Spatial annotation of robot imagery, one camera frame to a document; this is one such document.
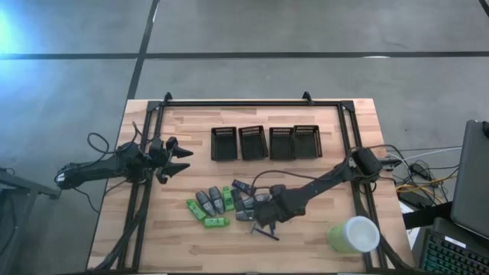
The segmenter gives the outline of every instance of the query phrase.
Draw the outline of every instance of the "black metal frame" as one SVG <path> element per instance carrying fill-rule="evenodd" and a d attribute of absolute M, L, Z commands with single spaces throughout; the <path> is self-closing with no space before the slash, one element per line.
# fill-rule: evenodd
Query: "black metal frame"
<path fill-rule="evenodd" d="M 353 130 L 353 135 L 355 137 L 355 146 L 361 146 L 361 136 L 360 130 L 358 128 L 358 122 L 355 114 L 355 104 L 353 101 L 313 101 L 308 92 L 304 92 L 303 100 L 296 101 L 286 101 L 286 100 L 277 100 L 277 101 L 260 101 L 260 100 L 247 100 L 247 101 L 171 101 L 172 96 L 170 93 L 165 95 L 165 98 L 162 102 L 159 101 L 149 101 L 147 103 L 146 117 L 144 119 L 144 127 L 142 131 L 141 137 L 141 150 L 146 150 L 146 143 L 143 141 L 147 140 L 147 136 L 149 134 L 149 127 L 151 123 L 151 116 L 155 110 L 157 110 L 157 121 L 154 131 L 154 136 L 160 135 L 160 130 L 163 122 L 163 114 L 165 107 L 194 107 L 194 106 L 209 106 L 209 107 L 222 107 L 222 106 L 323 106 L 323 107 L 333 107 L 338 110 L 339 124 L 342 131 L 342 140 L 343 146 L 345 148 L 345 153 L 350 150 L 351 145 L 348 138 L 348 129 L 345 120 L 345 111 L 349 113 L 351 118 L 351 126 Z M 127 268 L 125 266 L 125 261 L 127 257 L 127 241 L 123 245 L 122 249 L 118 251 L 118 264 L 115 270 L 113 271 L 127 271 L 127 272 L 138 272 L 139 263 L 141 260 L 141 251 L 144 240 L 144 228 L 146 225 L 146 217 L 149 205 L 149 199 L 151 194 L 151 185 L 152 185 L 152 174 L 148 178 L 147 182 L 144 184 L 144 193 L 143 199 L 141 201 L 141 206 L 134 216 L 134 211 L 136 208 L 136 199 L 138 197 L 138 185 L 133 185 L 131 189 L 131 195 L 129 198 L 128 211 L 125 219 L 125 233 L 121 239 L 128 239 L 131 236 L 132 232 L 135 230 L 135 227 L 138 227 L 138 233 L 136 237 L 135 247 L 134 247 L 134 255 L 131 263 L 131 267 Z M 357 215 L 363 215 L 364 213 L 361 211 L 361 195 L 358 188 L 358 183 L 351 183 L 351 190 L 353 194 L 353 201 L 355 204 L 355 212 Z M 365 186 L 365 194 L 366 200 L 368 204 L 368 215 L 374 221 L 374 223 L 379 227 L 379 222 L 377 218 L 377 210 L 375 208 L 374 197 L 372 196 L 372 190 L 370 185 Z M 387 261 L 385 257 L 385 253 L 383 249 L 379 246 L 377 248 L 377 253 L 379 256 L 379 264 L 380 268 L 387 269 Z M 363 254 L 363 260 L 365 264 L 366 271 L 371 271 L 373 269 L 373 263 L 370 253 Z"/>

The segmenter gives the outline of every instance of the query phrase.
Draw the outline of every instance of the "metal stand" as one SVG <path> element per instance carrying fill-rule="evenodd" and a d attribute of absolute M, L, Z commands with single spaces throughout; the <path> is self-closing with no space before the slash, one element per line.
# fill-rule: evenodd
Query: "metal stand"
<path fill-rule="evenodd" d="M 147 141 L 147 136 L 149 133 L 149 127 L 151 123 L 151 116 L 154 111 L 157 111 L 157 120 L 156 120 L 156 126 L 155 126 L 155 131 L 154 135 L 157 136 L 160 134 L 160 130 L 162 127 L 162 121 L 163 121 L 163 114 L 164 114 L 164 108 L 165 107 L 203 107 L 203 106 L 209 106 L 209 107 L 222 107 L 222 106 L 303 106 L 304 108 L 307 108 L 308 106 L 323 106 L 323 107 L 333 107 L 338 110 L 338 116 L 339 116 L 339 124 L 340 128 L 342 131 L 342 140 L 343 140 L 343 145 L 345 148 L 345 153 L 348 152 L 348 150 L 351 148 L 349 139 L 348 139 L 348 130 L 347 130 L 347 125 L 346 125 L 346 120 L 345 120 L 345 112 L 349 113 L 349 116 L 351 118 L 351 126 L 353 129 L 353 135 L 355 137 L 355 146 L 360 147 L 361 146 L 361 137 L 360 137 L 360 131 L 358 129 L 358 122 L 355 114 L 355 104 L 353 101 L 313 101 L 311 99 L 311 96 L 308 92 L 304 92 L 303 95 L 303 100 L 297 100 L 297 101 L 260 101 L 260 100 L 254 100 L 254 101 L 184 101 L 184 102 L 172 102 L 172 95 L 170 93 L 167 93 L 165 95 L 165 98 L 162 102 L 148 102 L 147 103 L 147 110 L 146 110 L 146 117 L 144 119 L 144 127 L 142 131 L 142 137 L 141 137 L 141 150 L 145 151 L 146 150 L 146 143 L 144 141 Z M 151 194 L 151 184 L 152 184 L 152 179 L 153 179 L 153 173 L 151 175 L 148 175 L 148 179 L 146 183 L 144 184 L 144 193 L 143 193 L 143 199 L 141 202 L 141 206 L 134 215 L 135 211 L 135 204 L 136 204 L 136 198 L 138 197 L 138 186 L 133 185 L 131 189 L 131 196 L 129 198 L 129 205 L 128 205 L 128 212 L 126 215 L 125 219 L 125 227 L 124 227 L 124 234 L 122 235 L 121 239 L 119 239 L 118 243 L 112 250 L 109 256 L 107 256 L 106 260 L 104 260 L 104 263 L 98 266 L 100 269 L 95 269 L 95 270 L 87 270 L 88 273 L 107 273 L 113 263 L 115 262 L 115 259 L 118 258 L 118 263 L 117 267 L 115 270 L 110 270 L 111 272 L 137 272 L 139 269 L 139 263 L 141 260 L 141 250 L 142 250 L 142 245 L 143 245 L 143 239 L 144 239 L 144 228 L 146 225 L 146 217 L 147 217 L 147 210 L 148 210 L 148 205 L 149 205 L 149 198 Z M 360 191 L 358 189 L 358 183 L 351 183 L 351 190 L 353 194 L 353 200 L 355 204 L 355 212 L 357 215 L 366 215 L 365 212 L 362 211 L 363 206 L 361 205 L 361 195 Z M 377 226 L 378 224 L 378 218 L 377 218 L 377 211 L 375 209 L 375 204 L 374 204 L 374 197 L 372 196 L 371 188 L 370 185 L 365 187 L 366 190 L 366 199 L 367 199 L 367 204 L 368 204 L 368 216 L 375 222 Z M 131 237 L 132 233 L 134 230 L 138 228 L 138 233 L 136 237 L 136 242 L 135 242 L 135 249 L 134 249 L 134 256 L 132 259 L 131 267 L 127 268 L 125 266 L 125 261 L 127 257 L 127 249 L 128 249 L 128 239 Z M 379 255 L 379 264 L 381 268 L 387 268 L 387 262 L 385 258 L 385 253 L 382 250 L 381 247 L 377 248 L 377 253 Z M 363 259 L 364 259 L 364 264 L 365 268 L 367 271 L 372 270 L 373 264 L 372 264 L 372 258 L 370 253 L 365 253 L 363 254 Z"/>
<path fill-rule="evenodd" d="M 0 189 L 0 246 L 5 246 L 5 251 L 0 255 L 0 274 L 9 274 L 37 196 L 44 194 L 51 199 L 57 199 L 60 190 L 5 171 L 0 171 L 0 183 L 8 186 Z"/>

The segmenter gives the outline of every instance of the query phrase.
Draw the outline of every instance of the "electronics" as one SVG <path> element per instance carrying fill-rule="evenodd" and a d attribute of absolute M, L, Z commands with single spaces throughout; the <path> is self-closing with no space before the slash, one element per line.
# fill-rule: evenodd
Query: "electronics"
<path fill-rule="evenodd" d="M 443 274 L 489 273 L 488 240 L 453 223 L 436 218 L 433 229 L 426 229 L 421 268 Z"/>
<path fill-rule="evenodd" d="M 485 238 L 489 238 L 487 131 L 487 122 L 467 121 L 451 212 L 455 224 Z"/>

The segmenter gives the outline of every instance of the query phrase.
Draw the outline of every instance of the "keyboard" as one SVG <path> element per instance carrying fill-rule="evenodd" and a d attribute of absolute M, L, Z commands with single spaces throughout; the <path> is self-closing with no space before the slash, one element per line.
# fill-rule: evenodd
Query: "keyboard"
<path fill-rule="evenodd" d="M 489 274 L 489 259 L 431 233 L 424 244 L 421 265 L 424 270 L 442 274 Z"/>

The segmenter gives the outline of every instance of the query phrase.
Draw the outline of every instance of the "green snack package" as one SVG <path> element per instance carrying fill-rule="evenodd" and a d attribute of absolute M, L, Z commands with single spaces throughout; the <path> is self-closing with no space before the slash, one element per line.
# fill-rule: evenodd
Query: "green snack package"
<path fill-rule="evenodd" d="M 206 218 L 204 220 L 204 226 L 206 228 L 217 228 L 217 227 L 225 227 L 229 225 L 229 220 L 227 218 Z"/>
<path fill-rule="evenodd" d="M 199 221 L 202 221 L 207 216 L 207 214 L 199 207 L 197 202 L 194 201 L 193 199 L 187 199 L 186 204 L 189 207 L 190 211 L 192 211 L 193 215 Z"/>
<path fill-rule="evenodd" d="M 235 210 L 235 202 L 232 200 L 231 190 L 229 190 L 229 187 L 224 186 L 222 189 L 222 198 L 224 199 L 226 211 Z"/>

